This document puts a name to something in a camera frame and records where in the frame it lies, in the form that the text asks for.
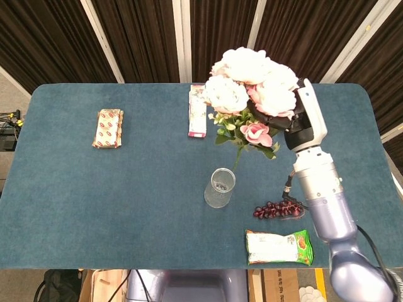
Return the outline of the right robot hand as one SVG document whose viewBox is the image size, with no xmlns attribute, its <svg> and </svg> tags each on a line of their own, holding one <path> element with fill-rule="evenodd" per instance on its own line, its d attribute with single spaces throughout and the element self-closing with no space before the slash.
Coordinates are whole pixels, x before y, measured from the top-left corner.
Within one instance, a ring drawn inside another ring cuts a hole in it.
<svg viewBox="0 0 403 302">
<path fill-rule="evenodd" d="M 307 78 L 300 78 L 298 85 L 300 87 L 294 90 L 297 102 L 291 119 L 266 115 L 259 112 L 251 100 L 247 102 L 247 108 L 258 121 L 284 132 L 288 149 L 295 153 L 319 146 L 327 135 L 327 127 L 312 83 Z"/>
</svg>

